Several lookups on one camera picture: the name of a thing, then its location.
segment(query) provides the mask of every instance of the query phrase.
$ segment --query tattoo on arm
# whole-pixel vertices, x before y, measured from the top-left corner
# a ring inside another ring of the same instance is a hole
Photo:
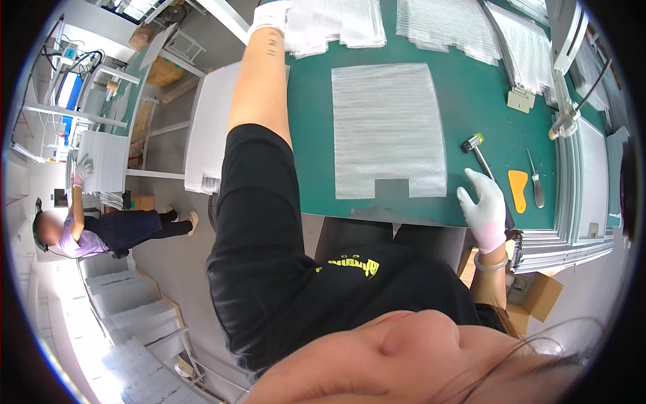
[[[269,40],[267,54],[270,56],[276,56],[276,48],[278,47],[278,42],[274,39]]]

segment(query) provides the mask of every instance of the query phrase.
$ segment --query yellow print on shirt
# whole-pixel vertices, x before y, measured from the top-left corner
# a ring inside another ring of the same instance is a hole
[[[329,260],[328,264],[338,265],[338,266],[354,266],[356,268],[361,268],[366,273],[366,278],[370,279],[377,273],[379,269],[379,263],[371,259],[368,259],[367,262],[361,262],[356,258],[359,258],[358,255],[353,255],[353,258],[346,258],[347,255],[341,256],[343,259],[340,260]]]

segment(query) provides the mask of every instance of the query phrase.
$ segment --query yellow plastic scraper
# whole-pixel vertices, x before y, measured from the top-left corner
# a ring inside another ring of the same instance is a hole
[[[509,170],[507,175],[509,176],[509,185],[512,187],[512,195],[514,196],[516,211],[518,213],[522,213],[527,207],[525,196],[523,195],[525,184],[527,184],[527,173],[524,171]]]

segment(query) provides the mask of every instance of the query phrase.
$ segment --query purple shirt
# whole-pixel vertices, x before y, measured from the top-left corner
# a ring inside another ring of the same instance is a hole
[[[58,242],[58,247],[63,250],[65,255],[72,258],[79,258],[83,256],[91,256],[104,251],[108,251],[101,237],[89,230],[83,230],[79,241],[76,242],[72,237],[72,223],[74,221],[74,214],[70,211],[67,218],[63,222],[63,236]]]

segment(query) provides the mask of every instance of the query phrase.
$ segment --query black t-shirt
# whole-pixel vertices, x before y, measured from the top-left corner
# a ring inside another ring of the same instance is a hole
[[[306,256],[294,157],[265,127],[229,133],[216,210],[211,299],[227,347],[251,381],[318,337],[394,310],[435,309],[457,324],[503,331],[451,267],[413,248],[365,246],[326,262]]]

